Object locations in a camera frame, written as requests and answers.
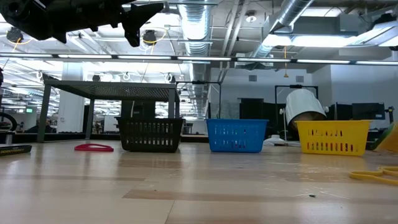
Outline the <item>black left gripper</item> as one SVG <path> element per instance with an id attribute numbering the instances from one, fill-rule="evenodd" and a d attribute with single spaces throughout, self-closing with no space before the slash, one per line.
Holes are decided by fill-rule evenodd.
<path id="1" fill-rule="evenodd" d="M 123 15 L 124 37 L 131 47 L 140 46 L 140 28 L 164 9 L 163 3 L 136 6 L 124 12 L 124 0 L 58 0 L 58 40 L 67 42 L 67 32 L 110 25 L 117 28 Z"/>

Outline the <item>yellow green crayon box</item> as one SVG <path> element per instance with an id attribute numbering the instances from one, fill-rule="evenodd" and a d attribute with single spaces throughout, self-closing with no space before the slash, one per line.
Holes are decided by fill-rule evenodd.
<path id="1" fill-rule="evenodd" d="M 32 149 L 31 145 L 5 145 L 0 146 L 0 157 L 15 154 L 28 153 Z"/>
<path id="2" fill-rule="evenodd" d="M 374 143 L 373 151 L 398 153 L 398 121 L 393 122 Z"/>

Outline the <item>grey perforated metal shelf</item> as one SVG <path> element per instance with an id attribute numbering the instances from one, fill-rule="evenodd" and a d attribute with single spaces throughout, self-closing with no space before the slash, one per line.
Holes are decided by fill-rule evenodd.
<path id="1" fill-rule="evenodd" d="M 160 83 L 128 83 L 128 82 L 86 82 L 76 80 L 44 81 L 44 95 L 40 113 L 37 142 L 45 142 L 45 127 L 49 108 L 50 92 L 52 88 L 81 96 L 90 100 L 88 119 L 86 121 L 85 138 L 91 138 L 93 110 L 96 100 L 149 100 L 168 103 L 168 117 L 180 116 L 180 99 L 175 84 Z"/>

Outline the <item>black plastic basket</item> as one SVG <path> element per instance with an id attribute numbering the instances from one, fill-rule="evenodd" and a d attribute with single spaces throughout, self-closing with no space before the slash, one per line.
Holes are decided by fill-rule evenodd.
<path id="1" fill-rule="evenodd" d="M 116 117 L 116 120 L 125 151 L 175 153 L 178 149 L 183 119 Z"/>

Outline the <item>red rubber band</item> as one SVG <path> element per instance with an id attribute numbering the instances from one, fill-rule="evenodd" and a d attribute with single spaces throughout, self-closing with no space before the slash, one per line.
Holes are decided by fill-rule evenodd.
<path id="1" fill-rule="evenodd" d="M 85 152 L 113 152 L 114 148 L 103 144 L 80 144 L 75 146 L 74 150 Z"/>

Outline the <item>long overhead light bar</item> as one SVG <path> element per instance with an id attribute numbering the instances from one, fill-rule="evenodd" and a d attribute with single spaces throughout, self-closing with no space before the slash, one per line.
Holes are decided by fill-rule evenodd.
<path id="1" fill-rule="evenodd" d="M 377 60 L 324 60 L 297 58 L 247 58 L 247 57 L 201 57 L 173 55 L 105 55 L 105 54 L 33 54 L 0 52 L 1 58 L 23 58 L 39 60 L 81 60 L 81 61 L 138 61 L 138 62 L 238 62 L 238 63 L 299 63 L 325 65 L 369 65 L 398 66 L 398 61 Z"/>

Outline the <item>person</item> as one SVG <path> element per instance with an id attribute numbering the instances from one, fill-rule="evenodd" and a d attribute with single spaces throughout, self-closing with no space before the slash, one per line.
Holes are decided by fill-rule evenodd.
<path id="1" fill-rule="evenodd" d="M 39 124 L 40 124 L 40 120 L 38 119 L 36 121 L 35 126 L 29 128 L 28 130 L 25 130 L 25 133 L 38 133 L 39 131 Z M 46 119 L 46 125 L 45 125 L 45 133 L 56 133 L 57 130 L 53 127 L 51 127 L 51 121 L 49 118 Z"/>

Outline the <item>blue plastic basket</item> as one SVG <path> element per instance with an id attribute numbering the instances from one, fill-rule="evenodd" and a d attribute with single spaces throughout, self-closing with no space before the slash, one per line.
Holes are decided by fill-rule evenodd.
<path id="1" fill-rule="evenodd" d="M 262 151 L 268 120 L 207 119 L 211 152 L 259 153 Z"/>

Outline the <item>yellow plastic basket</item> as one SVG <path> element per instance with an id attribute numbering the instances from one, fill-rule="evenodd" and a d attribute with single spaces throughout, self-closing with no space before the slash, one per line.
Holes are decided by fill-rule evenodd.
<path id="1" fill-rule="evenodd" d="M 371 121 L 297 121 L 296 124 L 303 153 L 362 156 Z"/>

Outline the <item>black background monitor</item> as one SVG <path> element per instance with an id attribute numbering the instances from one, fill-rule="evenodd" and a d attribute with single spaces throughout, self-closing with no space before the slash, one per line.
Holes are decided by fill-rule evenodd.
<path id="1" fill-rule="evenodd" d="M 337 103 L 338 120 L 385 120 L 384 103 Z"/>

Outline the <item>silver spiral air duct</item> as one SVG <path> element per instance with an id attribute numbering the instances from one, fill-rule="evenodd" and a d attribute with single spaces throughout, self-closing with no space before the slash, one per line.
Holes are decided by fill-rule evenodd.
<path id="1" fill-rule="evenodd" d="M 211 7 L 200 4 L 180 4 L 178 10 L 181 15 L 181 26 L 185 43 L 185 55 L 204 57 L 210 54 L 210 45 L 205 41 L 210 37 Z M 210 77 L 210 64 L 199 62 L 189 66 L 191 81 L 205 81 Z M 205 117 L 206 85 L 192 85 L 193 104 L 197 116 Z"/>
<path id="2" fill-rule="evenodd" d="M 280 10 L 267 17 L 261 30 L 263 40 L 258 48 L 252 52 L 251 57 L 267 57 L 271 50 L 277 46 L 277 43 L 272 41 L 274 32 L 282 29 L 283 33 L 292 33 L 294 23 L 312 2 L 314 0 L 284 0 Z"/>

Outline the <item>black background rig frame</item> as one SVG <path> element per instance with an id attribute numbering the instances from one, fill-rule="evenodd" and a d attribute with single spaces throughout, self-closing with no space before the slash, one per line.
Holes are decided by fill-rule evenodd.
<path id="1" fill-rule="evenodd" d="M 195 81 L 177 81 L 175 83 L 176 87 L 178 84 L 184 83 L 184 84 L 191 84 L 191 85 L 212 85 L 212 84 L 217 84 L 219 86 L 218 88 L 218 94 L 219 94 L 219 109 L 218 109 L 218 118 L 221 119 L 221 96 L 222 96 L 222 83 L 221 82 L 211 82 L 211 81 L 204 81 L 204 80 L 195 80 Z"/>
<path id="2" fill-rule="evenodd" d="M 274 87 L 274 103 L 278 102 L 278 89 L 290 88 L 292 91 L 286 96 L 285 108 L 282 113 L 285 115 L 288 124 L 293 123 L 303 114 L 316 114 L 326 116 L 323 106 L 318 100 L 318 87 L 305 85 L 276 85 Z"/>

